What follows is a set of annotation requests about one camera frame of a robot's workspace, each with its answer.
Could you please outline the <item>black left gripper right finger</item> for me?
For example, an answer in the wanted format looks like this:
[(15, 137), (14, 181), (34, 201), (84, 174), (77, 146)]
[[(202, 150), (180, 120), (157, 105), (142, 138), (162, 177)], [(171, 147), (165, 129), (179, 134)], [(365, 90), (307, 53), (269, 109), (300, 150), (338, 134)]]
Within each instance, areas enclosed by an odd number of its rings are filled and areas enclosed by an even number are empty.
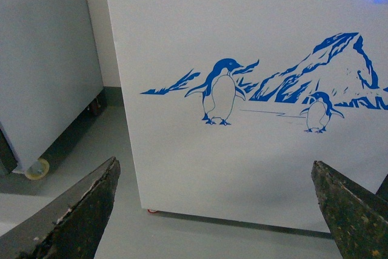
[(387, 258), (387, 178), (376, 193), (322, 161), (311, 173), (319, 208), (343, 258)]

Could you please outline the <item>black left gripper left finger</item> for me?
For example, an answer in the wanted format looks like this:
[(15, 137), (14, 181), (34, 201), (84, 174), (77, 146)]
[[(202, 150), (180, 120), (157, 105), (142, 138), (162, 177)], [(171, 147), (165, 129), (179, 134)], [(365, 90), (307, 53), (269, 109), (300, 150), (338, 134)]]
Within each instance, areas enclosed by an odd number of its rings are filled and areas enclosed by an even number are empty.
[(120, 174), (115, 157), (103, 162), (1, 235), (1, 258), (94, 258), (113, 210)]

